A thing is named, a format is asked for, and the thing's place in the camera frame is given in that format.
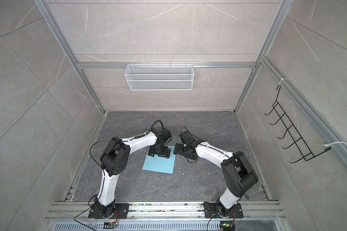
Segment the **aluminium mounting rail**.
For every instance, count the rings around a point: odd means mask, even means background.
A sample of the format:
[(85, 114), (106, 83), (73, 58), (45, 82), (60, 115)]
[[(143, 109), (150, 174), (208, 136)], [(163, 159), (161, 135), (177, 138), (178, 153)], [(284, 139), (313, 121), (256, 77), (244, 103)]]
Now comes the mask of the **aluminium mounting rail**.
[[(219, 215), (219, 206), (213, 202), (120, 202), (115, 203), (119, 218), (123, 221), (140, 220), (205, 220)], [(91, 214), (102, 218), (87, 202), (54, 202), (45, 220), (69, 220), (75, 217), (87, 220)], [(284, 212), (277, 201), (243, 201), (235, 205), (228, 215), (218, 219), (240, 220), (285, 220)]]

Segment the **light blue paper sheet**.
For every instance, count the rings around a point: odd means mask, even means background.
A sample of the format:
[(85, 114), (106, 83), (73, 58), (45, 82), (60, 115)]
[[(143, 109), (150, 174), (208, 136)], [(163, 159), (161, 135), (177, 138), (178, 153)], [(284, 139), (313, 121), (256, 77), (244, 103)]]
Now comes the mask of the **light blue paper sheet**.
[(174, 146), (168, 146), (168, 148), (171, 150), (170, 157), (168, 159), (158, 156), (151, 157), (146, 155), (142, 169), (153, 172), (173, 174), (176, 156), (173, 154)]

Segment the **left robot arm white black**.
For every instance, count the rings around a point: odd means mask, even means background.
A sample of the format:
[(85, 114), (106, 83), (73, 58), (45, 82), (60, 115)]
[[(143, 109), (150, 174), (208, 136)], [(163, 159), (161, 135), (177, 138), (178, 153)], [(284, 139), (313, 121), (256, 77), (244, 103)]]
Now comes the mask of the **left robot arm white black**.
[(170, 149), (165, 143), (171, 138), (171, 132), (168, 129), (163, 129), (161, 131), (149, 131), (131, 138), (113, 137), (109, 141), (100, 157), (102, 182), (94, 203), (102, 214), (105, 215), (108, 209), (113, 209), (118, 177), (126, 169), (130, 154), (149, 147), (155, 155), (168, 155)]

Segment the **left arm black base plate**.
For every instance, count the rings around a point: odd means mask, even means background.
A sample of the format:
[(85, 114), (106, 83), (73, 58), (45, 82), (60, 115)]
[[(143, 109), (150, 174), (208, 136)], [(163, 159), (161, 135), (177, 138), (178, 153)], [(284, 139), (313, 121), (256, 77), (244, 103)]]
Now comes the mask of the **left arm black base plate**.
[(91, 206), (88, 218), (113, 219), (118, 215), (118, 218), (125, 219), (127, 218), (129, 206), (129, 203), (114, 203), (105, 207), (98, 202), (96, 205)]

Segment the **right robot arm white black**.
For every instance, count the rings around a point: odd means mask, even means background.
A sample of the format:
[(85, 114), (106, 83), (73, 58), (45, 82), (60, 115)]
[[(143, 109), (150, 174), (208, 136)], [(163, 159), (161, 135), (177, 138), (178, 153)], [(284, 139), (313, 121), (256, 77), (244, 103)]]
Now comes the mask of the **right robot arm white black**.
[(226, 190), (217, 199), (214, 208), (210, 208), (211, 203), (203, 204), (205, 210), (211, 212), (210, 216), (227, 217), (235, 214), (237, 218), (243, 217), (238, 201), (246, 196), (247, 191), (259, 181), (255, 170), (243, 152), (227, 152), (206, 141), (197, 140), (189, 144), (175, 144), (173, 153), (191, 160), (203, 158), (222, 169)]

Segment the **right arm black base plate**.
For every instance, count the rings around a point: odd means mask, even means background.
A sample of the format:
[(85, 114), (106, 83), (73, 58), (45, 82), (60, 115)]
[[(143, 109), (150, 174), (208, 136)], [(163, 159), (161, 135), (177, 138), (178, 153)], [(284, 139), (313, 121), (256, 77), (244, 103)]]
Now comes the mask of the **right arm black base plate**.
[(241, 204), (237, 203), (231, 208), (225, 208), (220, 202), (210, 203), (204, 202), (204, 213), (206, 218), (218, 218), (218, 217), (233, 217), (244, 218), (243, 209)]

